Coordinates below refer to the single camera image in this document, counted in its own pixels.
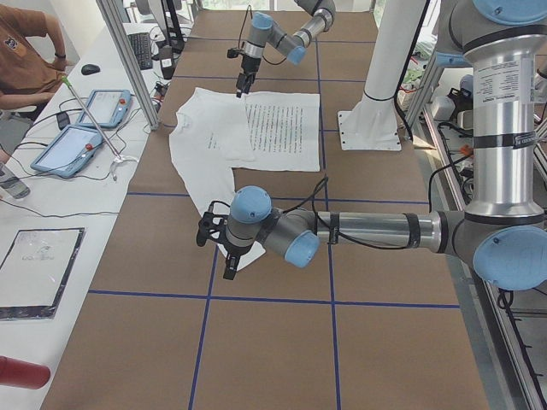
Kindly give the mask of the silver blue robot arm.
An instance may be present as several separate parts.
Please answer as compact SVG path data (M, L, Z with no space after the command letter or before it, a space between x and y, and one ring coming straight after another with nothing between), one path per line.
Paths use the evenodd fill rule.
M228 58L242 56L241 69L236 83L236 96L248 94L253 85L264 55L266 44L271 44L293 65L298 65L311 42L321 33L328 32L336 15L334 1L296 1L311 19L290 35L270 16L256 12L251 20L249 35L242 48L232 48Z
M426 185L420 151L403 142L398 152L344 150L336 115L352 108L362 94L377 28L369 12L339 12L332 30L320 36L303 68L264 67L260 91L316 92L321 97L318 173L238 169L237 187L258 185L277 206L288 208L306 197L322 176L329 178L319 209L343 212L426 212ZM220 296L267 299L333 299L454 305L456 293L442 255L426 249L377 250L356 244L321 245L304 269L266 253L234 280L217 277Z

